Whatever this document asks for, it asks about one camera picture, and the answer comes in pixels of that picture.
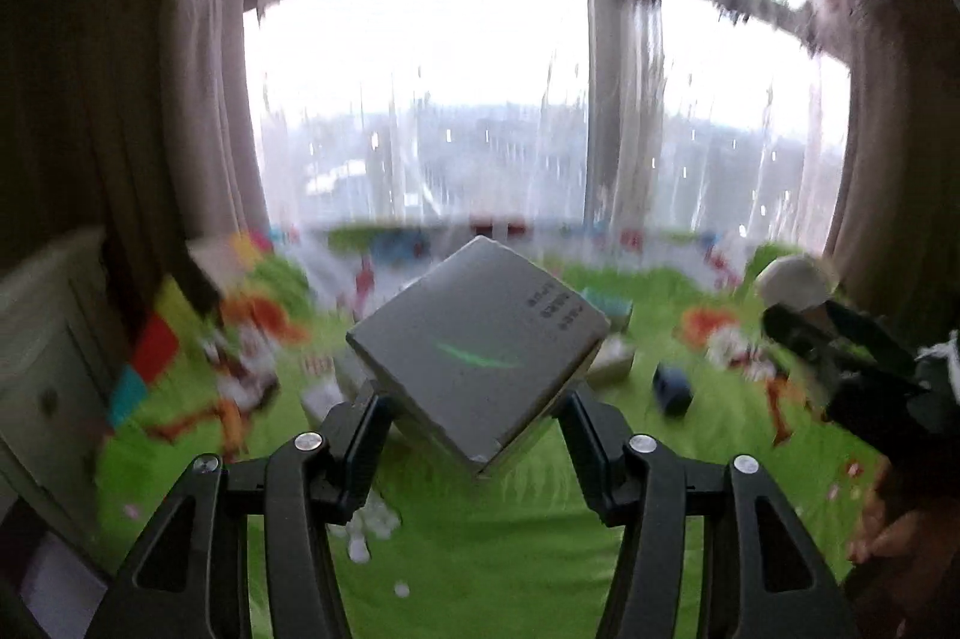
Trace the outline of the person's right hand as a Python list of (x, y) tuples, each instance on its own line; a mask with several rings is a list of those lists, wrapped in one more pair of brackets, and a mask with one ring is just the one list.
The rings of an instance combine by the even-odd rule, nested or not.
[(882, 458), (851, 536), (848, 559), (884, 564), (885, 592), (901, 613), (913, 618), (932, 602), (958, 558), (958, 501), (937, 499), (927, 508), (905, 509), (903, 483), (895, 465)]

